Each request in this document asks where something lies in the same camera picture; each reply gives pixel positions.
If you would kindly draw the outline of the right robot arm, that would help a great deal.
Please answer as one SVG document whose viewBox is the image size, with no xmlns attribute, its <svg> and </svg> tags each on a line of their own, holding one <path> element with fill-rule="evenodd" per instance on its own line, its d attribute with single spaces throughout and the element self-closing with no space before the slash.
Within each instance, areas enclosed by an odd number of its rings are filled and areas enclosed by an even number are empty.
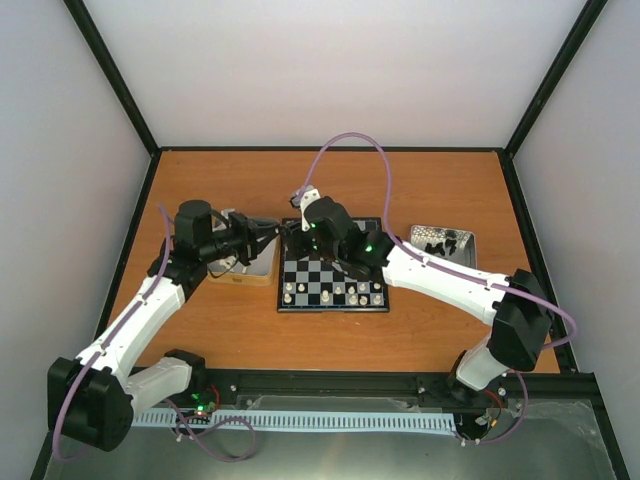
<svg viewBox="0 0 640 480">
<path fill-rule="evenodd" d="M 290 203 L 300 218 L 283 226 L 282 239 L 296 257 L 318 255 L 352 279 L 421 293 L 489 326 L 489 334 L 456 360 L 452 390 L 480 391 L 509 370 L 536 368 L 551 327 L 551 307 L 533 273 L 476 270 L 386 231 L 365 231 L 343 205 L 315 189 L 294 194 Z"/>
</svg>

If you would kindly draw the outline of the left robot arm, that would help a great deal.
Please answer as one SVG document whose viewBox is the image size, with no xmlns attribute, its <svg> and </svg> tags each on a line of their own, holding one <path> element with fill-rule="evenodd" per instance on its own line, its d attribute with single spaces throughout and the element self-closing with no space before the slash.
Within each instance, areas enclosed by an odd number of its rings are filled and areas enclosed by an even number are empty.
<svg viewBox="0 0 640 480">
<path fill-rule="evenodd" d="M 174 349 L 151 367 L 133 368 L 209 275 L 211 263 L 232 257 L 247 266 L 280 230 L 277 221 L 222 214 L 203 200 L 186 201 L 162 220 L 159 255 L 132 300 L 75 358 L 60 357 L 48 370 L 47 414 L 57 460 L 64 458 L 62 437 L 109 452 L 148 409 L 175 395 L 190 403 L 206 395 L 206 362 L 197 354 Z"/>
</svg>

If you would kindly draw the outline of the tan tray of white pieces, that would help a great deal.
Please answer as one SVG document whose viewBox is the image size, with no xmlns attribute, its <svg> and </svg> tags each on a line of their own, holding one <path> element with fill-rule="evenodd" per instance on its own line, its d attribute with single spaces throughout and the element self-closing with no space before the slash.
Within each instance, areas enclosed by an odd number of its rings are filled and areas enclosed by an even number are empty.
<svg viewBox="0 0 640 480">
<path fill-rule="evenodd" d="M 250 287 L 270 286 L 275 278 L 279 260 L 280 240 L 276 236 L 249 266 L 242 265 L 234 256 L 215 260 L 208 264 L 208 279 L 217 284 Z"/>
</svg>

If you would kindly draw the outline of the clear tray of black pieces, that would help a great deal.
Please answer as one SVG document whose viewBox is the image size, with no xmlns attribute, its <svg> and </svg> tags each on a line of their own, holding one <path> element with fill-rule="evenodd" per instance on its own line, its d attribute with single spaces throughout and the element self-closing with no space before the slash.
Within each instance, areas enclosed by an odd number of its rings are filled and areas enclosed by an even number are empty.
<svg viewBox="0 0 640 480">
<path fill-rule="evenodd" d="M 412 225 L 409 235 L 415 248 L 473 269 L 477 267 L 475 240 L 471 231 L 427 225 Z"/>
</svg>

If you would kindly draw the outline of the green lit circuit board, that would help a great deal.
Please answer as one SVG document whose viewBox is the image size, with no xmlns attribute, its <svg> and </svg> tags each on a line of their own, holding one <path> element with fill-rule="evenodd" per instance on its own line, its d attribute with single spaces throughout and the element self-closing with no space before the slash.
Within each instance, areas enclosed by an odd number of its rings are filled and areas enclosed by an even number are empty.
<svg viewBox="0 0 640 480">
<path fill-rule="evenodd" d="M 213 384 L 201 392 L 192 393 L 191 399 L 195 402 L 193 412 L 198 417 L 211 415 L 217 411 L 221 405 L 219 390 Z"/>
</svg>

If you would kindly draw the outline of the black and white chessboard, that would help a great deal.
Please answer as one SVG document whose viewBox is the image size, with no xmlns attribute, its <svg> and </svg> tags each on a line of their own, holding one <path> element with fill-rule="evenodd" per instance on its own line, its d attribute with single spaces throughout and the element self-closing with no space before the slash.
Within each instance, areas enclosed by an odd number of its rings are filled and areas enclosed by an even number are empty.
<svg viewBox="0 0 640 480">
<path fill-rule="evenodd" d="M 293 290 L 291 292 L 285 290 L 286 283 L 293 284 Z M 300 283 L 305 284 L 306 291 L 304 293 L 298 292 L 298 285 Z M 303 313 L 333 311 L 389 313 L 391 307 L 388 288 L 386 285 L 379 283 L 381 284 L 381 290 L 375 291 L 373 288 L 374 283 L 376 282 L 353 279 L 349 277 L 338 264 L 329 264 L 317 256 L 296 259 L 281 243 L 277 312 Z M 368 288 L 366 292 L 359 290 L 361 284 L 367 285 Z M 334 294 L 337 286 L 343 290 L 343 293 L 340 295 Z M 348 293 L 350 286 L 355 287 L 355 294 L 351 295 Z M 324 290 L 330 293 L 330 302 L 328 304 L 321 302 L 321 294 Z M 283 301 L 285 294 L 290 294 L 292 297 L 292 301 L 289 304 L 285 304 Z M 373 303 L 373 298 L 376 295 L 382 297 L 382 303 L 379 305 Z M 349 298 L 351 296 L 358 297 L 356 305 L 349 304 Z M 360 296 L 368 297 L 368 304 L 366 306 L 359 304 Z"/>
</svg>

